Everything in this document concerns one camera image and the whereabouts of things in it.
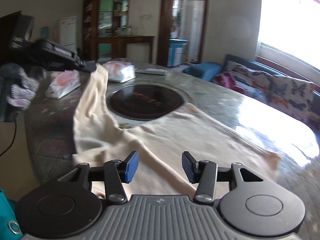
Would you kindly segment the gloved left hand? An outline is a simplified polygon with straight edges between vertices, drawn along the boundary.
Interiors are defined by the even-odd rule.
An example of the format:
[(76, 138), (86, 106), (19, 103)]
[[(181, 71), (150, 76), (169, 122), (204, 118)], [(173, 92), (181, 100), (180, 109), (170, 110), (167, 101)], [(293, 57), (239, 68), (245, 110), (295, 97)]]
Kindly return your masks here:
[(40, 81), (46, 78), (42, 67), (31, 67), (27, 73), (15, 63), (1, 66), (1, 111), (7, 105), (25, 111), (39, 90)]

